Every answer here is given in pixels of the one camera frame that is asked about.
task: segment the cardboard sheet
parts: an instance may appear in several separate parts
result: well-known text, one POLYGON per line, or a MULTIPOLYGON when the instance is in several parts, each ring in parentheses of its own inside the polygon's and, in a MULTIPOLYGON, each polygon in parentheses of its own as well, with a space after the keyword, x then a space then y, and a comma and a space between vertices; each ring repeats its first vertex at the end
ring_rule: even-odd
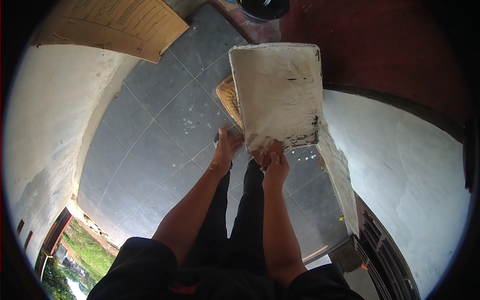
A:
POLYGON ((188 29, 162 0, 61 0, 34 45, 82 45, 151 62, 188 29))

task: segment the black pants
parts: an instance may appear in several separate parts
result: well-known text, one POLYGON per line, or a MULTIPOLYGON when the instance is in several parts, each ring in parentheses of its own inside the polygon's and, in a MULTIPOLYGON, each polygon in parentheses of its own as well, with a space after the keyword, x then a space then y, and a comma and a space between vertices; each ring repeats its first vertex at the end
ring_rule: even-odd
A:
POLYGON ((243 180, 243 196, 229 239, 225 213, 230 172, 220 180, 182 268, 211 266, 245 270, 259 275, 267 274, 263 247, 263 179, 260 166, 255 160, 250 160, 243 180))

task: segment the paint tray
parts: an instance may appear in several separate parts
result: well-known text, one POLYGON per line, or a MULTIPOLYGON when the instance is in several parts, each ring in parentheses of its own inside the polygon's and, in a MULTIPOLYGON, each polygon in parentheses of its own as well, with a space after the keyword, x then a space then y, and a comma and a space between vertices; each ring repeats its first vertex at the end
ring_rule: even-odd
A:
POLYGON ((247 151, 318 143, 322 122, 320 49, 313 44, 265 43, 228 52, 247 151))

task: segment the white wall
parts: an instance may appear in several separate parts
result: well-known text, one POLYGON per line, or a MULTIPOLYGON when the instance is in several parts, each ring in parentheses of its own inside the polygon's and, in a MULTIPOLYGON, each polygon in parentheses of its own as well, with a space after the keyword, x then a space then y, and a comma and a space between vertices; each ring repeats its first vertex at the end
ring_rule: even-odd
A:
POLYGON ((408 112, 329 90, 323 123, 346 158, 353 190, 392 236, 426 298, 465 226, 462 144, 408 112))
POLYGON ((2 137, 2 175, 12 227, 25 222, 21 246, 33 232, 26 249, 32 265, 53 222, 76 193, 85 129, 125 58, 98 48, 49 45, 30 47, 19 67, 2 137))

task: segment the tree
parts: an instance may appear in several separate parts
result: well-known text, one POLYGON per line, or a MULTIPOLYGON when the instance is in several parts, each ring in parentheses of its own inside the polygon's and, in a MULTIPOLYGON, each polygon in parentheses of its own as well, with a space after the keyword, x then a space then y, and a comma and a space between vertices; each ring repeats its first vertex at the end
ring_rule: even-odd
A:
POLYGON ((43 287, 55 300, 76 300, 67 284, 65 274, 58 268, 58 263, 59 259, 56 256, 47 259, 42 277, 43 287))

